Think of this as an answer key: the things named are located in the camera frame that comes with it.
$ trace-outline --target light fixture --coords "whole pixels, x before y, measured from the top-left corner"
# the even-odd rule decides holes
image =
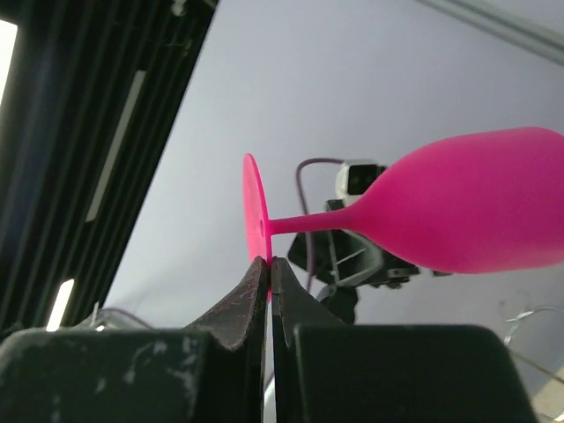
[[[59,329],[61,321],[63,320],[64,310],[67,308],[69,298],[71,297],[72,287],[74,286],[74,279],[63,282],[59,287],[59,292],[55,298],[55,304],[51,310],[51,317],[45,328],[47,331],[52,332]]]
[[[120,151],[122,146],[123,137],[125,137],[125,132],[130,124],[131,115],[133,115],[133,109],[137,103],[137,98],[139,93],[141,93],[141,86],[145,80],[144,70],[138,70],[135,72],[135,77],[133,77],[133,82],[131,83],[130,93],[125,100],[125,106],[123,106],[122,116],[115,129],[114,138],[112,139],[112,144],[109,147],[108,156],[106,157],[106,162],[102,168],[102,173],[100,174],[100,179],[98,180],[98,185],[94,191],[94,196],[92,202],[90,203],[90,209],[86,214],[86,223],[92,222],[98,216],[98,211],[104,197],[104,192],[106,192],[106,187],[108,186],[109,177],[114,169],[115,160],[117,159],[117,153]]]
[[[0,102],[4,94],[8,70],[10,69],[11,53],[16,42],[18,27],[0,20]]]

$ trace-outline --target cable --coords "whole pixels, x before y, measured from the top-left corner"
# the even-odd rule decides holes
[[[130,320],[132,320],[133,322],[136,322],[138,324],[140,324],[141,326],[145,326],[146,329],[155,329],[153,326],[151,326],[149,323],[147,323],[145,320],[140,319],[139,317],[137,317],[136,315],[130,313],[129,311],[123,310],[121,308],[114,308],[114,307],[110,307],[110,308],[101,308],[100,310],[98,310],[98,314],[97,317],[99,315],[103,315],[104,312],[109,312],[109,313],[117,313],[119,315],[124,315],[127,318],[129,318]]]
[[[298,199],[300,200],[300,207],[301,212],[304,216],[309,215],[309,208],[308,208],[308,200],[306,199],[306,193],[303,188],[303,182],[301,181],[301,171],[304,167],[309,165],[316,165],[319,163],[329,163],[333,165],[342,165],[345,163],[342,159],[333,159],[329,157],[314,157],[313,159],[303,160],[297,167],[295,172],[295,182],[296,182],[296,189],[298,191]],[[307,254],[307,265],[306,265],[306,272],[308,273],[308,277],[306,279],[306,291],[311,293],[311,288],[314,282],[315,276],[315,244],[314,244],[314,235],[311,232],[306,232],[306,254]],[[268,385],[274,379],[274,372],[270,373],[268,378],[266,379],[266,383],[264,386],[268,387]]]
[[[531,366],[533,368],[536,368],[539,372],[543,373],[544,375],[549,376],[550,378],[552,378],[556,382],[564,385],[564,379],[562,379],[558,375],[555,375],[550,370],[547,370],[544,367],[540,366],[539,364],[537,364],[533,360],[531,360],[527,357],[524,357],[522,354],[520,354],[520,353],[514,351],[512,348],[510,348],[511,341],[513,341],[513,338],[515,337],[515,334],[516,334],[517,330],[519,329],[519,327],[521,326],[521,323],[523,322],[523,320],[525,320],[527,317],[530,317],[530,316],[535,315],[536,313],[539,313],[539,312],[542,312],[542,311],[556,311],[556,312],[562,313],[564,315],[564,308],[562,308],[562,307],[540,306],[540,307],[537,307],[537,308],[533,308],[532,310],[529,310],[529,311],[523,311],[522,313],[519,313],[516,317],[514,317],[512,319],[506,319],[506,322],[513,323],[513,325],[511,326],[511,329],[509,329],[507,335],[503,339],[503,344],[505,344],[505,346],[508,348],[511,355],[513,357],[515,357],[517,360],[520,360],[523,363],[528,364],[529,366]]]
[[[503,339],[503,343],[507,347],[509,347],[509,344],[511,344],[511,341],[513,340],[513,337],[515,336],[515,333],[519,329],[519,326],[521,325],[523,320],[541,311],[557,311],[564,315],[564,308],[557,306],[540,306],[529,311],[523,311],[513,319],[506,319],[506,322],[513,323],[513,326],[511,326],[511,329],[509,329],[507,335]]]

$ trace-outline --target metal wire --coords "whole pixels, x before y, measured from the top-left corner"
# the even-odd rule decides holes
[[[531,317],[532,315],[535,315],[536,313],[541,313],[543,311],[553,311],[553,312],[555,311],[557,313],[561,313],[562,315],[564,315],[564,308],[559,307],[559,306],[540,306],[540,307],[536,307],[536,308],[533,308],[533,309],[528,310],[528,311],[523,311],[522,313],[519,313],[516,317],[514,317],[512,319],[506,319],[506,322],[513,323],[513,325],[511,326],[511,328],[509,329],[505,338],[503,339],[503,343],[508,348],[509,352],[511,353],[511,355],[514,358],[516,358],[517,360],[520,360],[521,362],[537,369],[540,373],[547,375],[548,377],[555,380],[556,382],[564,385],[564,379],[563,378],[561,378],[560,376],[551,372],[550,370],[547,370],[546,368],[540,366],[535,361],[523,356],[521,353],[516,352],[516,351],[514,351],[513,349],[510,348],[510,344],[513,341],[513,339],[515,338],[516,332],[519,330],[521,323],[523,323],[523,321],[525,319],[527,319],[528,317]]]
[[[103,315],[104,313],[117,313],[118,315],[124,315],[125,317],[127,317],[128,319],[130,319],[131,321],[140,324],[141,326],[144,326],[146,329],[155,329],[153,326],[151,326],[149,323],[147,323],[145,320],[137,317],[136,315],[134,315],[133,313],[130,313],[129,311],[126,311],[122,308],[114,308],[114,307],[109,307],[109,308],[101,308],[100,310],[98,310],[97,316],[100,319],[96,319],[98,320],[103,320]]]

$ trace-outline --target dark panel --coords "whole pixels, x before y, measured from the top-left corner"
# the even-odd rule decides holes
[[[193,421],[209,338],[186,330],[21,331],[0,348],[0,419]]]
[[[19,26],[0,109],[0,330],[64,324],[103,302],[214,13],[188,2],[0,4]],[[94,221],[85,222],[136,72],[144,82]]]
[[[295,333],[309,423],[536,421],[507,349],[490,330],[304,324]]]

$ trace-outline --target camera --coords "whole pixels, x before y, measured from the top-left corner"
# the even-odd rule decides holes
[[[345,205],[351,205],[366,192],[372,182],[380,176],[385,166],[372,160],[347,160],[337,173],[335,193]]]

